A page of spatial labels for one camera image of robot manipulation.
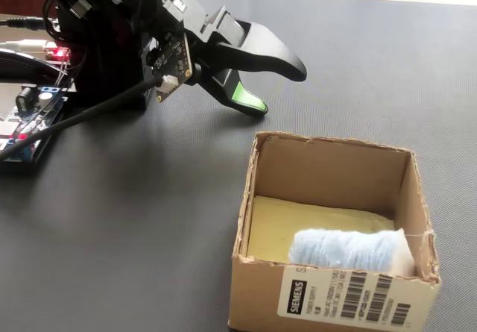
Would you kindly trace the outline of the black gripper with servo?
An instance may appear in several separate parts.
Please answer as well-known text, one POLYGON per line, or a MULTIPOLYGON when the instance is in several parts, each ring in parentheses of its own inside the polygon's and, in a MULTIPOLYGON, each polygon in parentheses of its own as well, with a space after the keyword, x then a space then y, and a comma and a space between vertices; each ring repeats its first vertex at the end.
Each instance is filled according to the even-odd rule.
POLYGON ((268 106, 244 87, 239 71, 306 80, 302 60, 264 25, 235 19, 225 7, 209 17, 195 0, 161 0, 161 4, 163 87, 199 84, 222 105, 262 118, 268 106))

